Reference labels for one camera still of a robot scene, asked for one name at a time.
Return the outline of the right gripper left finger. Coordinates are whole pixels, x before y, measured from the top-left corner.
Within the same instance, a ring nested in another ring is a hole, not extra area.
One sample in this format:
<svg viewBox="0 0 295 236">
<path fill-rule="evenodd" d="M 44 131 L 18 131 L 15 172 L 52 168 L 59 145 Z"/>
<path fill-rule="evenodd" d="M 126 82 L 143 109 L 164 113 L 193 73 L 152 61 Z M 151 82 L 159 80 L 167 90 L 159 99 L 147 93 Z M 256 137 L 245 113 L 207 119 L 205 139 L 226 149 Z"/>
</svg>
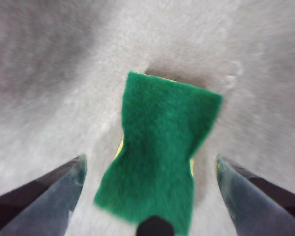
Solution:
<svg viewBox="0 0 295 236">
<path fill-rule="evenodd" d="M 63 236 L 83 189 L 87 158 L 77 156 L 0 196 L 0 236 Z"/>
</svg>

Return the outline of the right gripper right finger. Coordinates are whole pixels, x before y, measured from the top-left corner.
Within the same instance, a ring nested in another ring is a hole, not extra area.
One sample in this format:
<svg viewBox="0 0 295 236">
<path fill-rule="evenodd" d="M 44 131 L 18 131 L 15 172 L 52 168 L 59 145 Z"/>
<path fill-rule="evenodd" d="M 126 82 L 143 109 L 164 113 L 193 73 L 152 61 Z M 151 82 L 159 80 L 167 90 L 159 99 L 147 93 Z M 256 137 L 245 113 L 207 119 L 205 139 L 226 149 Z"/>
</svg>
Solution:
<svg viewBox="0 0 295 236">
<path fill-rule="evenodd" d="M 220 193 L 239 236 L 295 236 L 295 194 L 216 157 Z"/>
</svg>

